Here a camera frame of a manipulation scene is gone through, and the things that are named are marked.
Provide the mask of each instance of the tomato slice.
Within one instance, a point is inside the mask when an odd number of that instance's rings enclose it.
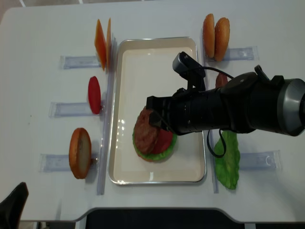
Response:
[[[88,100],[92,113],[99,114],[101,106],[101,89],[97,78],[91,77],[88,85]]]
[[[94,45],[96,52],[100,58],[102,68],[105,70],[106,66],[106,41],[102,29],[102,25],[100,20],[97,20],[96,23],[96,30],[95,30],[95,39],[94,39]]]
[[[160,154],[165,151],[172,142],[173,134],[171,131],[161,129],[156,145],[154,146],[151,154]]]
[[[110,70],[110,53],[111,53],[111,18],[108,21],[107,41],[106,41],[106,59],[107,69]]]
[[[216,78],[216,85],[215,87],[222,87],[225,86],[228,83],[228,78],[226,75],[219,73],[217,78]]]

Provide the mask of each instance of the sesame bun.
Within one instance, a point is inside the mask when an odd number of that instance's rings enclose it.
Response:
[[[208,57],[214,57],[215,50],[215,32],[214,32],[214,15],[208,14],[203,22],[203,45]]]
[[[85,179],[91,163],[91,140],[84,128],[77,128],[71,137],[69,164],[75,178]]]
[[[230,22],[227,18],[221,18],[215,26],[215,53],[214,58],[221,61],[227,51],[230,39]]]

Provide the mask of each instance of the tray rim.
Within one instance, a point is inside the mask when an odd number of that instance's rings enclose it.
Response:
[[[187,39],[191,39],[194,43],[195,43],[195,53],[196,53],[196,61],[198,62],[198,52],[197,52],[197,44],[196,42],[191,38],[191,37],[165,37],[165,38],[143,38],[143,39],[126,39],[124,41],[122,41],[117,49],[117,60],[119,58],[119,51],[121,46],[126,43],[126,42],[136,42],[136,41],[151,41],[151,40],[164,40],[164,39],[181,39],[181,38],[187,38]],[[206,176],[206,157],[205,157],[205,143],[204,143],[204,132],[202,131],[202,138],[203,138],[203,160],[204,160],[204,174],[202,176],[202,178],[200,178],[197,181],[124,181],[124,182],[118,182],[116,180],[114,180],[111,176],[110,176],[110,157],[111,157],[111,143],[112,143],[112,131],[113,131],[113,118],[114,118],[114,107],[116,105],[115,101],[115,96],[116,96],[116,83],[117,83],[117,67],[118,67],[118,61],[116,63],[116,73],[115,73],[115,83],[113,84],[113,104],[112,104],[112,112],[111,112],[111,128],[110,128],[110,138],[109,138],[109,142],[108,142],[108,163],[107,163],[107,167],[108,167],[108,176],[109,179],[111,180],[111,182],[115,183],[116,185],[147,185],[147,184],[197,184],[199,182],[201,182],[205,176]]]

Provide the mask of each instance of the hamburger patty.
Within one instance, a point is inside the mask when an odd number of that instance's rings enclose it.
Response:
[[[146,110],[146,106],[141,111],[134,126],[134,142],[138,150],[143,154],[149,154],[157,143],[160,129],[149,125],[149,115],[153,111]]]

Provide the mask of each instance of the white tray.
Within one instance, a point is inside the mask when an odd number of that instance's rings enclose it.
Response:
[[[129,40],[120,44],[110,142],[109,175],[116,184],[199,182],[205,175],[203,134],[178,136],[172,156],[146,162],[137,156],[132,132],[146,98],[171,96],[187,81],[172,68],[179,52],[197,60],[195,42],[188,37]]]

